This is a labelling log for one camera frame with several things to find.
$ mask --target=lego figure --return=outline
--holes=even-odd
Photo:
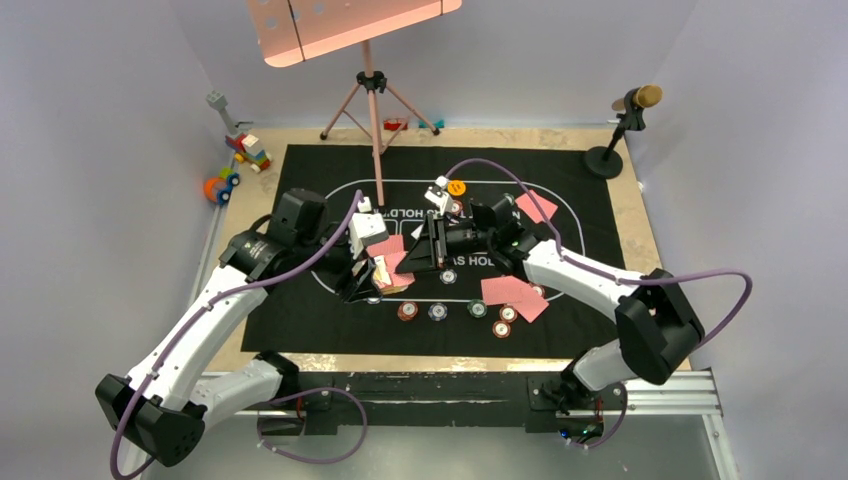
[[[227,98],[217,91],[206,96],[206,103],[221,116],[227,127],[227,146],[235,151],[233,158],[238,163],[250,162],[250,168],[259,173],[271,166],[271,155],[265,151],[262,142],[254,135],[241,133],[227,112]]]

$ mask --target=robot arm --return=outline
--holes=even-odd
[[[491,206],[472,201],[470,220],[441,213],[445,205],[450,207],[442,187],[446,183],[440,178],[428,189],[425,198],[439,210],[425,219],[398,272],[440,270],[457,256],[486,252],[501,273],[559,290],[615,322],[618,339],[582,353],[562,372],[562,384],[552,390],[565,399],[563,406],[583,408],[600,390],[632,378],[661,385],[704,338],[704,329],[679,285],[620,282],[666,278],[670,273],[657,269],[645,275],[566,249],[558,252],[553,240],[542,239],[521,225],[509,195]],[[563,261],[562,255],[573,262]]]
[[[112,428],[117,429],[126,413],[129,421],[124,437],[163,465],[172,466],[194,449],[206,429],[221,420],[251,405],[300,391],[297,366],[273,352],[260,353],[241,370],[215,380],[200,384],[198,380],[238,323],[267,298],[273,286],[245,289],[214,307],[211,299],[288,272],[325,248],[322,245],[328,239],[321,231],[325,210],[323,197],[292,190],[283,195],[273,215],[233,237],[202,293],[162,342],[126,376],[106,375],[98,384],[95,395]],[[349,236],[332,245],[313,266],[338,275],[336,293],[344,301],[379,295],[379,290],[365,281],[373,265],[363,252],[366,246],[387,239],[388,232],[382,217],[369,212],[366,199],[347,225]],[[270,222],[268,233],[258,232],[266,221]],[[172,346],[164,364],[141,389],[173,338],[203,309],[207,311]],[[138,403],[127,413],[130,398],[140,390]],[[144,456],[139,450],[131,451],[126,463],[138,464]]]

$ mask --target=black mat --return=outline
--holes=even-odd
[[[542,196],[557,203],[553,217],[566,247],[581,251],[577,223],[562,203],[574,210],[583,228],[586,254],[615,267],[624,260],[615,227],[606,181],[583,170],[581,152],[487,148],[391,147],[383,157],[383,178],[387,206],[387,227],[405,234],[406,248],[412,246],[409,233],[428,208],[423,194],[429,184],[457,162],[471,157],[493,160],[531,182]],[[282,192],[302,187],[328,196],[330,217],[338,219],[347,211],[357,188],[376,205],[371,147],[291,145],[285,163],[277,201]],[[455,176],[468,183],[460,197],[487,200],[504,192],[519,196],[518,187],[506,182],[498,171],[479,165],[464,167]],[[391,181],[395,179],[413,180]],[[535,227],[539,232],[546,230]],[[497,308],[491,307],[483,319],[471,317],[465,303],[446,303],[448,318],[431,321],[427,308],[436,299],[480,298],[480,279],[498,276],[485,257],[464,259],[454,269],[458,280],[444,285],[438,274],[421,274],[406,292],[390,300],[418,299],[421,312],[411,322],[397,317],[398,301],[378,305],[341,303],[311,274],[283,284],[248,318],[242,349],[297,353],[354,353],[385,355],[443,355],[480,357],[568,358],[580,351],[615,338],[613,323],[595,310],[566,296],[551,300],[550,307],[533,323],[520,319],[512,324],[508,338],[492,334]],[[548,290],[547,297],[557,292]]]

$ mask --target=white poker chip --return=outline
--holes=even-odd
[[[441,280],[445,285],[450,285],[456,282],[456,272],[450,269],[445,270],[439,274],[439,280]]]

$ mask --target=tripod stand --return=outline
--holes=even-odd
[[[339,117],[344,113],[347,115],[353,123],[356,124],[369,138],[371,138],[371,144],[373,147],[372,156],[374,157],[374,178],[377,181],[377,204],[379,206],[385,205],[385,198],[383,196],[383,173],[380,166],[380,155],[386,151],[386,148],[389,147],[389,144],[392,143],[392,140],[403,130],[404,126],[402,125],[400,128],[395,131],[395,134],[384,144],[382,138],[382,126],[380,122],[380,115],[377,111],[377,92],[383,93],[388,90],[389,93],[395,96],[400,103],[403,104],[409,111],[418,117],[427,127],[433,132],[433,135],[438,135],[441,133],[438,128],[436,128],[427,117],[424,116],[421,112],[419,112],[409,101],[403,97],[398,91],[389,84],[386,76],[383,75],[383,72],[379,70],[374,70],[374,61],[371,58],[371,42],[370,40],[365,40],[362,42],[362,56],[365,60],[365,71],[359,72],[356,75],[356,84],[345,97],[344,102],[342,102],[341,108],[333,115],[333,119],[330,120],[330,123],[327,125],[327,128],[321,132],[321,140],[326,140],[327,135],[329,135],[330,130],[333,129],[333,125],[339,120]],[[369,115],[371,117],[371,131],[369,132],[365,127],[363,127],[359,122],[353,118],[353,115],[348,113],[347,106],[350,104],[350,101],[353,100],[353,96],[356,95],[356,92],[359,91],[361,87],[365,87],[365,91],[368,93],[368,110]]]

